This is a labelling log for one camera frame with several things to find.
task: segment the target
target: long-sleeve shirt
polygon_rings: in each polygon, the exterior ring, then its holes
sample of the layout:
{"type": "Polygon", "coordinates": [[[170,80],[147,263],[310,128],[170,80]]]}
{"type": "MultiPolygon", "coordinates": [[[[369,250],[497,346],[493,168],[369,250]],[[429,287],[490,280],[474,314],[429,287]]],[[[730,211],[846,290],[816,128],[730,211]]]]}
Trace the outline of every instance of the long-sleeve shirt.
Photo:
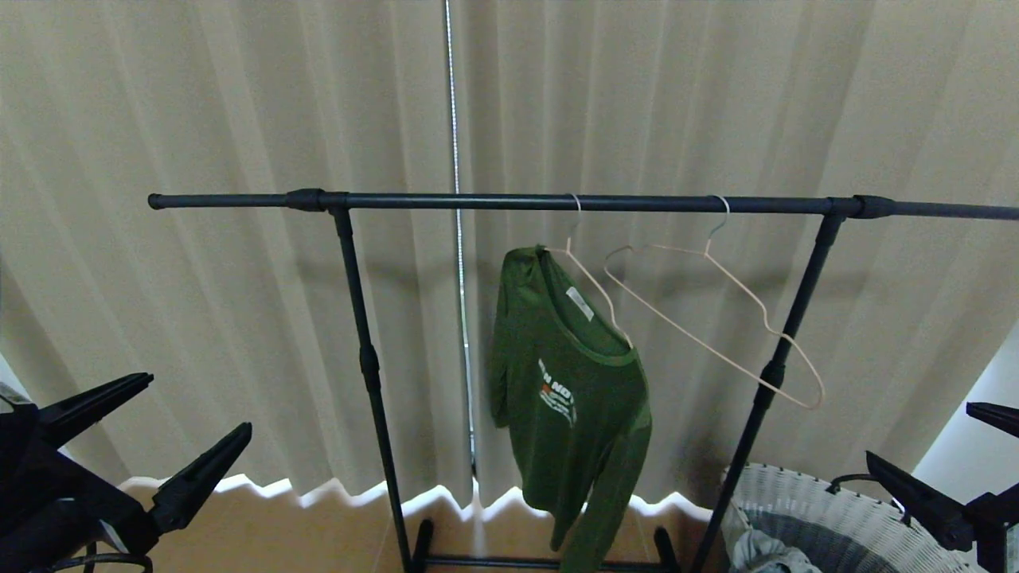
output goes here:
{"type": "Polygon", "coordinates": [[[492,416],[509,426],[524,501],[555,518],[550,544],[558,551],[587,500],[559,570],[596,571],[651,436],[637,351],[541,246],[502,262],[492,350],[492,416]]]}

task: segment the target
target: curtain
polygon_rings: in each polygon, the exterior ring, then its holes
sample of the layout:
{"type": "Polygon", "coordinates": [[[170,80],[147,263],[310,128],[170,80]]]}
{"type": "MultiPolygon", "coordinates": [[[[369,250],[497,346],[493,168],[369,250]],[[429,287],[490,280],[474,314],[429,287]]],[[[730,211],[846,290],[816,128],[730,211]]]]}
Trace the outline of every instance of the curtain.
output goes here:
{"type": "MultiPolygon", "coordinates": [[[[845,197],[1015,205],[1019,6],[1008,3],[452,2],[465,193],[845,197]]],[[[562,247],[577,216],[467,212],[466,297],[477,472],[489,503],[519,483],[485,400],[497,277],[509,249],[562,247]]],[[[575,251],[702,248],[716,214],[584,213],[575,251]]],[[[781,328],[819,217],[733,215],[712,254],[781,328]]],[[[847,221],[800,330],[827,401],[779,399],[752,460],[826,478],[864,450],[919,461],[1019,313],[1019,227],[847,221]]],[[[572,265],[560,261],[567,268],[572,265]]],[[[752,371],[775,338],[709,263],[612,259],[627,284],[752,371]]],[[[584,279],[588,300],[606,307],[584,279]]],[[[637,493],[713,502],[756,384],[619,289],[654,430],[637,493]]],[[[786,388],[816,392],[794,353],[786,388]]]]}
{"type": "MultiPolygon", "coordinates": [[[[70,453],[164,477],[249,420],[259,483],[381,481],[331,219],[146,197],[451,193],[442,3],[0,11],[0,350],[40,404],[156,375],[70,453]]],[[[469,503],[453,213],[354,217],[404,493],[469,503]]]]}

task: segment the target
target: black clothes rack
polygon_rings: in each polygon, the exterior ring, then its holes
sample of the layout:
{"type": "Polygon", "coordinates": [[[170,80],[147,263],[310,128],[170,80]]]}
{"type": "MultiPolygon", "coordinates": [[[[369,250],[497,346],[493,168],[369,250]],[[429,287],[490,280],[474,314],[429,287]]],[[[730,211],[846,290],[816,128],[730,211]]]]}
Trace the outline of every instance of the black clothes rack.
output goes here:
{"type": "MultiPolygon", "coordinates": [[[[727,197],[733,213],[792,213],[823,215],[814,241],[814,248],[803,272],[803,278],[796,292],[796,298],[786,319],[783,331],[795,337],[814,287],[820,276],[828,251],[835,244],[839,228],[847,218],[873,219],[887,216],[955,217],[966,219],[1019,220],[1019,207],[998,207],[981,205],[956,205],[947,203],[916,203],[894,201],[875,196],[853,196],[848,198],[770,198],[770,197],[727,197]]],[[[722,213],[725,206],[716,197],[642,197],[642,196],[580,196],[578,199],[586,211],[645,211],[645,212],[686,212],[722,213]]],[[[346,280],[354,305],[358,338],[361,344],[361,371],[371,400],[375,432],[378,435],[382,468],[389,492],[399,557],[404,573],[423,573],[429,565],[463,565],[473,567],[506,567],[518,569],[557,569],[558,562],[544,559],[476,558],[466,556],[430,555],[433,524],[424,520],[418,529],[414,552],[411,552],[407,536],[407,526],[400,509],[399,488],[386,426],[385,406],[382,403],[382,385],[379,379],[379,358],[372,346],[368,330],[368,314],[365,309],[364,294],[361,290],[361,273],[358,268],[357,251],[354,245],[354,227],[351,220],[352,209],[511,209],[511,210],[554,210],[573,211],[577,209],[574,196],[550,195],[452,195],[452,194],[369,194],[369,193],[326,193],[319,189],[302,189],[286,194],[274,195],[189,195],[149,196],[149,206],[153,209],[180,207],[287,207],[301,211],[328,212],[336,223],[336,232],[342,249],[346,280]]],[[[786,359],[791,345],[780,338],[771,360],[761,370],[761,378],[775,387],[782,386],[786,359]]],[[[764,386],[757,387],[750,416],[747,418],[743,434],[740,436],[736,453],[733,455],[731,471],[722,483],[718,502],[714,506],[704,537],[694,556],[693,573],[700,573],[707,560],[711,544],[718,534],[721,518],[736,490],[736,484],[753,448],[754,439],[764,421],[764,414],[771,405],[774,393],[764,386]]],[[[668,533],[658,528],[654,533],[658,551],[658,563],[606,562],[602,571],[659,571],[678,573],[677,558],[668,533]]]]}

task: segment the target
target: clothes hanger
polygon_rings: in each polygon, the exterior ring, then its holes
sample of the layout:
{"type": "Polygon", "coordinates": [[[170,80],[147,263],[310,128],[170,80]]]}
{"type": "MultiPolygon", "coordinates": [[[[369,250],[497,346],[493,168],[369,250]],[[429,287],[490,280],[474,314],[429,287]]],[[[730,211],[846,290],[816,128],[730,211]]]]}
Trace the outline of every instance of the clothes hanger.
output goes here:
{"type": "MultiPolygon", "coordinates": [[[[652,306],[650,303],[648,303],[647,301],[645,301],[644,299],[642,299],[640,297],[640,295],[638,295],[637,293],[634,293],[632,289],[630,289],[629,287],[627,287],[626,284],[624,284],[622,280],[620,280],[619,278],[616,278],[615,275],[613,275],[608,270],[608,259],[611,258],[613,255],[615,255],[618,253],[621,253],[623,251],[630,251],[631,253],[637,253],[639,250],[643,250],[644,248],[641,248],[641,249],[638,250],[638,249],[635,249],[631,245],[627,245],[625,247],[620,247],[619,249],[612,251],[611,253],[609,253],[608,255],[605,256],[604,265],[603,265],[602,268],[605,271],[605,274],[607,274],[608,277],[611,278],[612,281],[614,281],[616,284],[619,284],[624,291],[626,291],[627,293],[630,293],[630,295],[632,295],[635,299],[637,299],[644,306],[646,306],[647,308],[649,308],[651,310],[651,312],[657,314],[659,317],[661,317],[663,320],[665,320],[665,322],[668,322],[674,327],[676,327],[676,329],[678,329],[680,332],[683,332],[689,338],[691,338],[695,343],[699,344],[700,346],[704,347],[711,354],[713,354],[713,355],[717,356],[718,358],[725,360],[730,365],[732,365],[733,367],[735,367],[737,370],[739,370],[739,371],[743,372],[744,374],[746,374],[746,375],[750,376],[751,378],[753,378],[755,381],[757,381],[758,384],[763,385],[764,387],[770,389],[771,392],[777,394],[779,396],[785,398],[786,400],[789,400],[793,404],[796,404],[797,406],[799,406],[801,408],[806,408],[807,410],[815,410],[815,409],[819,408],[820,405],[824,402],[824,382],[821,380],[821,375],[817,373],[817,369],[814,368],[813,363],[810,362],[810,359],[807,358],[807,355],[800,348],[800,345],[798,345],[796,343],[796,341],[793,340],[792,336],[790,336],[789,334],[787,334],[785,332],[775,330],[774,328],[771,327],[771,324],[768,323],[768,320],[767,320],[767,307],[765,307],[764,303],[762,303],[761,300],[759,298],[757,298],[757,295],[755,295],[753,293],[753,291],[751,291],[750,289],[748,289],[743,282],[740,282],[740,279],[736,278],[736,276],[734,276],[733,273],[729,272],[729,270],[726,267],[721,266],[721,264],[718,263],[718,261],[716,261],[714,259],[714,257],[712,257],[711,254],[708,252],[709,249],[711,248],[711,237],[718,229],[720,229],[721,227],[726,226],[726,223],[729,222],[729,215],[731,213],[731,209],[729,207],[729,201],[726,201],[725,197],[720,197],[720,196],[717,196],[717,195],[715,195],[714,197],[717,197],[726,205],[726,218],[721,221],[721,223],[715,225],[715,227],[712,228],[711,231],[708,233],[708,236],[707,236],[707,243],[704,244],[704,250],[703,251],[694,251],[694,250],[691,250],[691,249],[680,249],[679,247],[668,247],[668,246],[665,246],[665,245],[647,245],[646,247],[651,247],[651,248],[654,248],[654,249],[663,249],[663,250],[666,250],[666,251],[676,251],[676,252],[679,252],[679,253],[687,253],[687,254],[691,254],[691,255],[698,255],[698,256],[700,256],[700,257],[702,257],[704,259],[707,259],[708,262],[710,262],[718,270],[720,270],[721,272],[723,272],[726,274],[726,276],[729,277],[730,280],[732,280],[733,282],[735,282],[744,293],[746,293],[755,303],[757,303],[757,306],[760,307],[760,309],[761,309],[762,318],[764,319],[764,328],[766,328],[768,332],[770,332],[770,333],[772,333],[772,334],[774,334],[776,336],[780,336],[780,337],[785,338],[786,341],[788,341],[789,344],[792,345],[792,347],[794,349],[796,349],[796,352],[799,353],[800,357],[803,358],[803,361],[806,362],[807,367],[810,368],[810,372],[814,375],[814,379],[817,380],[817,401],[814,402],[813,404],[806,404],[806,403],[803,403],[803,402],[801,402],[801,401],[793,398],[792,396],[786,394],[785,392],[783,392],[782,389],[775,387],[771,383],[763,380],[757,374],[754,374],[753,372],[751,372],[750,370],[747,370],[746,368],[744,368],[740,364],[737,364],[736,361],[732,360],[728,356],[726,356],[726,355],[721,354],[720,352],[716,351],[715,349],[711,348],[710,345],[708,345],[704,341],[698,338],[697,336],[695,336],[694,334],[692,334],[691,332],[689,332],[687,329],[685,329],[684,327],[682,327],[679,324],[677,324],[673,319],[668,318],[667,316],[665,316],[664,314],[662,314],[661,311],[659,311],[658,309],[654,308],[654,306],[652,306]]],[[[609,305],[609,311],[614,312],[614,309],[612,308],[611,305],[609,305]]],[[[615,323],[615,317],[614,317],[614,315],[612,316],[612,323],[613,324],[615,323]]]]}
{"type": "Polygon", "coordinates": [[[584,273],[585,276],[591,279],[591,282],[594,282],[594,285],[598,288],[598,292],[601,293],[601,296],[605,298],[605,302],[608,303],[608,313],[609,316],[611,316],[612,318],[612,327],[615,328],[615,330],[619,333],[623,334],[623,337],[627,340],[627,345],[629,345],[630,348],[633,349],[634,344],[630,340],[630,335],[627,334],[626,331],[624,331],[623,328],[620,328],[620,325],[615,323],[615,307],[612,306],[612,299],[608,298],[608,293],[606,293],[605,290],[601,288],[601,284],[599,284],[598,281],[594,279],[594,276],[592,276],[591,273],[588,272],[587,268],[584,267],[583,263],[577,260],[577,257],[575,257],[573,254],[573,251],[571,249],[573,244],[573,236],[575,232],[577,232],[577,227],[580,226],[580,218],[582,216],[583,209],[581,209],[580,206],[580,198],[572,193],[570,193],[569,195],[573,196],[574,201],[577,202],[577,221],[574,223],[573,227],[570,228],[570,235],[567,236],[567,248],[553,249],[551,247],[545,247],[545,250],[550,251],[552,253],[561,253],[566,255],[571,261],[574,262],[575,265],[577,265],[580,268],[580,270],[584,273]]]}

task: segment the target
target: tiled floor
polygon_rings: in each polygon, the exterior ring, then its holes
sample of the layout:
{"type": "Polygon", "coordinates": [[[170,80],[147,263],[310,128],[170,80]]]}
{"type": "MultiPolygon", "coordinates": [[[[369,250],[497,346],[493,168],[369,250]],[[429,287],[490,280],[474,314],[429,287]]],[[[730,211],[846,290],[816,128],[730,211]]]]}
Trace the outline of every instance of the tiled floor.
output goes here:
{"type": "MultiPolygon", "coordinates": [[[[156,573],[399,571],[396,536],[381,487],[351,498],[333,482],[298,498],[285,484],[261,489],[234,478],[220,489],[187,529],[165,535],[151,552],[156,573]]],[[[155,484],[135,482],[127,490],[147,500],[155,484]]],[[[639,502],[637,506],[628,512],[608,559],[653,561],[653,533],[663,526],[681,565],[688,566],[703,529],[703,510],[678,498],[652,508],[639,502]]],[[[447,496],[426,493],[406,504],[405,513],[412,550],[418,525],[427,517],[435,524],[434,553],[556,557],[548,550],[551,517],[526,507],[519,491],[489,509],[482,510],[476,500],[464,511],[447,496]]],[[[435,566],[428,571],[511,570],[435,566]]]]}

